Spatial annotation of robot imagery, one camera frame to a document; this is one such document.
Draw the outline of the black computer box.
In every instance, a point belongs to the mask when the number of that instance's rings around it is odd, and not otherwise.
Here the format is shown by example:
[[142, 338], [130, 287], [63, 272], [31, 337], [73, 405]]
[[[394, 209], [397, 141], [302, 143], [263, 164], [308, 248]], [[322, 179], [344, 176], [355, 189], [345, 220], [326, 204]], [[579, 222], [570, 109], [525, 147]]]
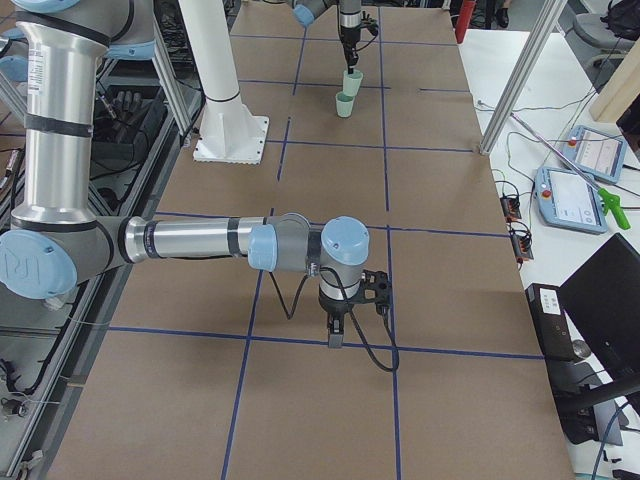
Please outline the black computer box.
[[546, 360], [580, 362], [591, 355], [588, 345], [573, 339], [554, 285], [531, 283], [525, 290], [532, 321]]

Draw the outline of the green handled grabber tool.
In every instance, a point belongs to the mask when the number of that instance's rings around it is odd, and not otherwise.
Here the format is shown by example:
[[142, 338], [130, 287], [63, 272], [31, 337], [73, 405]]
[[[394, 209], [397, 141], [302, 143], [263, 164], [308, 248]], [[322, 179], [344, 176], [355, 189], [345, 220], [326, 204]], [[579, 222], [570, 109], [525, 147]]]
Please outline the green handled grabber tool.
[[518, 122], [527, 132], [533, 135], [544, 146], [546, 146], [556, 157], [561, 160], [563, 164], [565, 164], [569, 169], [580, 176], [587, 185], [589, 185], [594, 191], [598, 193], [604, 206], [604, 214], [611, 212], [619, 228], [621, 228], [622, 230], [629, 230], [631, 228], [626, 214], [621, 207], [620, 197], [618, 195], [612, 194], [608, 192], [604, 187], [599, 186], [596, 181], [585, 172], [583, 172], [575, 162], [567, 158], [560, 150], [558, 150], [548, 140], [542, 137], [515, 113], [511, 112], [510, 117]]

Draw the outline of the red cylinder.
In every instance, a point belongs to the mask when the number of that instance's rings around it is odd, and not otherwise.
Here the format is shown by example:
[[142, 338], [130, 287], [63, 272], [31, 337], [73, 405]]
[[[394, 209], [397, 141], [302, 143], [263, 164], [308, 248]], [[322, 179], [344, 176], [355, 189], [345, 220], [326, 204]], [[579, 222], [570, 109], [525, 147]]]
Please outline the red cylinder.
[[470, 26], [475, 7], [475, 0], [463, 0], [461, 3], [455, 25], [455, 37], [458, 44], [462, 44], [464, 42], [465, 35]]

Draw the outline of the mint green cup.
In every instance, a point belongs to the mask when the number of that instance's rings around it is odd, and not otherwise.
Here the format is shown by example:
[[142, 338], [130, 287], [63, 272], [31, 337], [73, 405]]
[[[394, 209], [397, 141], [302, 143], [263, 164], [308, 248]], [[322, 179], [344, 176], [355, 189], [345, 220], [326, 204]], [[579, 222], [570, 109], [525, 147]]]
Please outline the mint green cup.
[[336, 113], [339, 118], [349, 118], [352, 115], [355, 97], [343, 91], [335, 95]]
[[342, 92], [349, 97], [358, 95], [364, 74], [357, 69], [343, 71]]

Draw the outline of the teach pendant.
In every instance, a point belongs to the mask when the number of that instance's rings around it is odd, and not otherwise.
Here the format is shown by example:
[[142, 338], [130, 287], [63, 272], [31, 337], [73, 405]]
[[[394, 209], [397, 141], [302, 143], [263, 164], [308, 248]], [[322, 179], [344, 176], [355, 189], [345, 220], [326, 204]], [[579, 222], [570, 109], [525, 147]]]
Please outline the teach pendant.
[[596, 235], [608, 231], [600, 197], [574, 172], [542, 166], [534, 186], [540, 215], [548, 226]]
[[615, 184], [621, 175], [626, 149], [627, 143], [620, 135], [578, 125], [563, 142], [562, 153], [582, 171], [607, 184]]

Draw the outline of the far teach pendant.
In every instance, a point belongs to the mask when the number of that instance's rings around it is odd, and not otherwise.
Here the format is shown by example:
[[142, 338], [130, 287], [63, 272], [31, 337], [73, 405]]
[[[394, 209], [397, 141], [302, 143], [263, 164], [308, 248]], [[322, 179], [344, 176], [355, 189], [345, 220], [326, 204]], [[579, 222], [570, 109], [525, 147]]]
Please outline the far teach pendant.
[[607, 184], [615, 184], [621, 175], [626, 149], [627, 143], [620, 135], [578, 125], [563, 142], [562, 153], [582, 171]]

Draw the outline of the standing mint green cup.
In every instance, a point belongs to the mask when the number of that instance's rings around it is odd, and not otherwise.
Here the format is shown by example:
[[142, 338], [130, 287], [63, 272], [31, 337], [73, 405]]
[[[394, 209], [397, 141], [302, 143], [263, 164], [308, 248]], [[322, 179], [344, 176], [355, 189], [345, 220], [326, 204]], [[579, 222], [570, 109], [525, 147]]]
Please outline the standing mint green cup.
[[335, 95], [336, 113], [339, 118], [349, 118], [352, 115], [355, 97], [343, 91]]

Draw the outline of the aluminium frame post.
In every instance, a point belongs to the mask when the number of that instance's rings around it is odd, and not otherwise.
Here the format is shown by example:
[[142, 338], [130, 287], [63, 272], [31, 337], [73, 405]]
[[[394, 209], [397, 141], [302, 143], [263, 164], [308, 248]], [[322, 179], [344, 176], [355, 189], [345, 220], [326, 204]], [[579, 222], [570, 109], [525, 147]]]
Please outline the aluminium frame post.
[[567, 0], [544, 3], [479, 144], [480, 154], [489, 155], [493, 150], [566, 4]]

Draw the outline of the black monitor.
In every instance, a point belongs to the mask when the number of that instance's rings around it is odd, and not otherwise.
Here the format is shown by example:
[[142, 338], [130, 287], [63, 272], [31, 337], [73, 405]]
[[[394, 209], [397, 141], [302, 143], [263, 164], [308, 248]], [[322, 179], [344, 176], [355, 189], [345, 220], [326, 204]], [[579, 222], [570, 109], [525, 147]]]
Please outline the black monitor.
[[639, 409], [639, 253], [619, 233], [560, 287], [561, 306], [612, 381], [559, 401], [577, 411], [626, 396]]

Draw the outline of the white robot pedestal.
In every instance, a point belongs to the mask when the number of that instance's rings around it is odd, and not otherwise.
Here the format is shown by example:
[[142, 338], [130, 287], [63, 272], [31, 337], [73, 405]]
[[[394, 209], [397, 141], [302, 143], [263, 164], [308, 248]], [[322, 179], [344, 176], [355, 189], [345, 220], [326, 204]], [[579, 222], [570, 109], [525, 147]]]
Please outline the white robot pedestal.
[[269, 119], [253, 115], [242, 100], [223, 3], [179, 5], [205, 97], [194, 159], [260, 163]]

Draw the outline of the orange black connector board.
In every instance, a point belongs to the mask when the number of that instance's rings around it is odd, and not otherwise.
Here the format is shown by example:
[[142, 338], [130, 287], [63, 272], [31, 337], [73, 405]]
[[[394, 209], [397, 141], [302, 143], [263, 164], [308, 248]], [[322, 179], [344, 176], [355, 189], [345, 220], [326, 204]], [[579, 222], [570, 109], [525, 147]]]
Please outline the orange black connector board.
[[522, 219], [520, 211], [520, 199], [518, 196], [502, 195], [500, 197], [501, 208], [507, 223]]

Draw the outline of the wooden board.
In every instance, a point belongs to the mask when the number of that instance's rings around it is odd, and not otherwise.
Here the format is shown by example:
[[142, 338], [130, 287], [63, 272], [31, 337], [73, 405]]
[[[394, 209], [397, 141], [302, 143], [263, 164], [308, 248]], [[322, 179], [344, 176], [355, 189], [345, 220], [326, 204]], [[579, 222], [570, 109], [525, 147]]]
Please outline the wooden board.
[[636, 41], [590, 107], [590, 115], [596, 122], [617, 122], [638, 97], [639, 54], [639, 41]]

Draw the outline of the near teach pendant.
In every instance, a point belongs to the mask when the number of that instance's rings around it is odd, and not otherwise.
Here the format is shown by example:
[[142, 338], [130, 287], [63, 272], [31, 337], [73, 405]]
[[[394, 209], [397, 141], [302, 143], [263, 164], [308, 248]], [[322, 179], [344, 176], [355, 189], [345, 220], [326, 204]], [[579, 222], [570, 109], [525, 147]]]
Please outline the near teach pendant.
[[608, 231], [600, 197], [574, 172], [542, 166], [534, 186], [540, 215], [548, 226], [596, 235]]

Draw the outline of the left aluminium frame rail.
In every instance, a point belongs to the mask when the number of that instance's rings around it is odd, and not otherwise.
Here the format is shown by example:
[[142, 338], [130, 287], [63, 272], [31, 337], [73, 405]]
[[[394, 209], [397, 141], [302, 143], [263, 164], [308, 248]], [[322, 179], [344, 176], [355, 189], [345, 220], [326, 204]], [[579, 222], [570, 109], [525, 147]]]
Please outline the left aluminium frame rail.
[[168, 100], [171, 113], [177, 123], [178, 130], [181, 135], [188, 135], [191, 132], [191, 120], [185, 97], [179, 82], [175, 78], [175, 71], [156, 19], [152, 20], [152, 25], [155, 40], [155, 53], [152, 62], [160, 85]]

